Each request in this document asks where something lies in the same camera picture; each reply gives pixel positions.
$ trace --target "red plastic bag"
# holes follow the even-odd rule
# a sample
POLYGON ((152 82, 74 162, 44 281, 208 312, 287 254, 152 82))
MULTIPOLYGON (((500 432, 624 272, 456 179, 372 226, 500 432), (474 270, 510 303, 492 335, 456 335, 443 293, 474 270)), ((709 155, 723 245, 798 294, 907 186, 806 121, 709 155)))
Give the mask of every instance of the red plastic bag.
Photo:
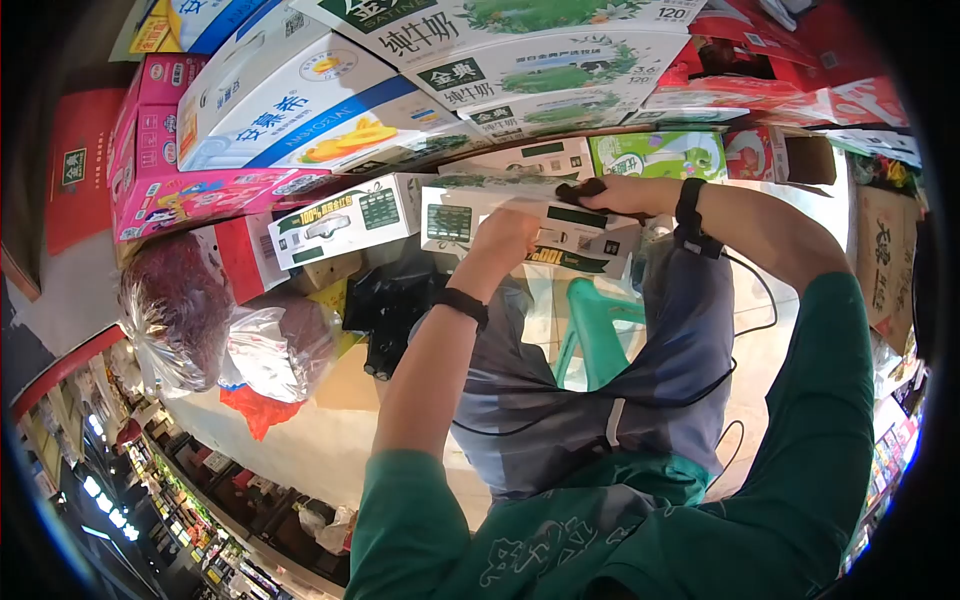
POLYGON ((233 392, 221 388, 220 401, 233 410, 240 411, 247 420, 251 435, 258 442, 263 442, 267 430, 272 426, 292 419, 300 411, 303 402, 306 402, 274 400, 261 396, 248 385, 233 392))

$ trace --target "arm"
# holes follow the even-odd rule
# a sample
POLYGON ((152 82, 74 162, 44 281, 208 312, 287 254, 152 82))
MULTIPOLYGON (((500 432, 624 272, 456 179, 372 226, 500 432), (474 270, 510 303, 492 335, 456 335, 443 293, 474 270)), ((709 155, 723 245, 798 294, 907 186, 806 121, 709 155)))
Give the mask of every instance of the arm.
MULTIPOLYGON (((503 277, 532 251, 539 229, 536 217, 495 211, 480 224, 447 287, 489 303, 503 277)), ((374 453, 410 449, 443 455, 446 431, 467 381, 476 328, 476 321, 449 306, 430 311, 403 353, 380 406, 374 453)))
MULTIPOLYGON (((681 180, 606 175, 607 191, 583 199, 584 206, 622 214, 673 215, 681 180)), ((754 261, 802 296, 824 273, 850 273, 840 245, 823 226, 790 204, 762 192, 708 183, 697 212, 704 232, 754 261)))

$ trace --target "hand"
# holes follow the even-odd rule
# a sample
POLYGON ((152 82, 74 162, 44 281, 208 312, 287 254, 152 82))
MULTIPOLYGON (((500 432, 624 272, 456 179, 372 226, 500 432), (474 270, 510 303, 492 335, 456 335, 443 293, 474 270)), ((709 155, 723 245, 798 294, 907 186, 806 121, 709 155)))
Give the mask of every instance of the hand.
POLYGON ((624 215, 656 216, 674 212, 680 198, 682 180, 670 178, 638 178, 624 175, 605 175, 600 178, 607 191, 592 198, 582 198, 581 204, 594 210, 608 208, 624 215))
POLYGON ((539 232, 540 218, 498 208, 477 228, 467 257, 457 266, 447 286, 486 304, 503 277, 536 249, 539 232))

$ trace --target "person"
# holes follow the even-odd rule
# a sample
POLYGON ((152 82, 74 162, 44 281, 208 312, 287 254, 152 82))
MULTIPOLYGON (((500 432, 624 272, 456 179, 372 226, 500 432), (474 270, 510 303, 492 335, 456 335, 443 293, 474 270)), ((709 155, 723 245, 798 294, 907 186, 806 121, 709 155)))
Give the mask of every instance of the person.
MULTIPOLYGON (((603 182, 585 206, 646 215, 674 214, 683 184, 603 182)), ((873 449, 860 287, 830 233, 785 202, 708 183, 696 211, 800 297, 740 490, 703 503, 731 386, 729 259, 671 246, 643 284, 646 345, 575 394, 519 341, 504 281, 538 221, 498 210, 448 283, 489 304, 487 327, 434 305, 383 399, 346 598, 801 598, 837 577, 873 449), (492 492, 473 535, 444 480, 448 429, 492 492)))

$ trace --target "green t-shirt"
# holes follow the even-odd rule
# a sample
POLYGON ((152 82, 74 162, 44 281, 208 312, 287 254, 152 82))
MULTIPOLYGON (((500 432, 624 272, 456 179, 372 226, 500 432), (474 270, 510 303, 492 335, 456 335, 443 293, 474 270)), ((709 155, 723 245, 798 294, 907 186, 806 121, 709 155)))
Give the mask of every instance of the green t-shirt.
POLYGON ((678 456, 613 454, 473 537, 424 453, 370 459, 347 598, 800 598, 836 575, 868 485, 873 372, 853 276, 807 286, 743 487, 699 504, 678 456))

